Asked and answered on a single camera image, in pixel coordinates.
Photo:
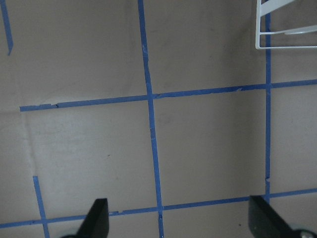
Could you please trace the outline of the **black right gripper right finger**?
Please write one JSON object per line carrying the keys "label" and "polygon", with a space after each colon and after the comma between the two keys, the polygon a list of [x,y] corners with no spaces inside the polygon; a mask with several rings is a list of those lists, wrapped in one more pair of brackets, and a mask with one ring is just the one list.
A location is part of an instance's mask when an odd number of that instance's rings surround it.
{"label": "black right gripper right finger", "polygon": [[254,238],[296,237],[296,232],[260,195],[250,196],[248,226]]}

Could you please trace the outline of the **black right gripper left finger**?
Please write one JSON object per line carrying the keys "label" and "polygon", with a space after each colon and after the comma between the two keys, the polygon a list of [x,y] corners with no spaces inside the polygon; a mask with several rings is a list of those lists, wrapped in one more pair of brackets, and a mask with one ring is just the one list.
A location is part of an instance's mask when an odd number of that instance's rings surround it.
{"label": "black right gripper left finger", "polygon": [[108,202],[96,199],[86,218],[75,234],[76,238],[106,238],[109,233]]}

